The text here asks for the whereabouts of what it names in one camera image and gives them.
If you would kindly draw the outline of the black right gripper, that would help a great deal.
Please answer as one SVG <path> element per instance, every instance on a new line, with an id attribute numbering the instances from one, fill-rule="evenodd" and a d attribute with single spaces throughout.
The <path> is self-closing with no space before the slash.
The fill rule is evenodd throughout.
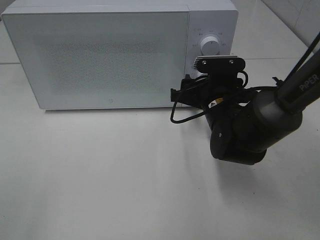
<path id="1" fill-rule="evenodd" d="M 265 151 L 243 149 L 244 141 L 236 136 L 233 123 L 245 110 L 240 104 L 249 103 L 264 88 L 213 88 L 199 81 L 199 77 L 191 78 L 186 74 L 181 80 L 180 90 L 170 89 L 170 101 L 192 104 L 203 110 L 211 130 L 210 152 L 215 159 L 243 165 L 260 162 L 265 157 Z"/>

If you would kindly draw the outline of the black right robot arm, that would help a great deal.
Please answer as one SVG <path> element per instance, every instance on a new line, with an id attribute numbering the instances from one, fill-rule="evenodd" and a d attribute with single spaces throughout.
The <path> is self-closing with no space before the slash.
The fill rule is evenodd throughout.
<path id="1" fill-rule="evenodd" d="M 210 131 L 215 159 L 254 165 L 267 149 L 297 130 L 303 110 L 320 97 L 320 42 L 316 37 L 284 79 L 275 86 L 248 87 L 245 60 L 235 55 L 199 56 L 197 78 L 186 75 L 170 100 L 200 110 Z"/>

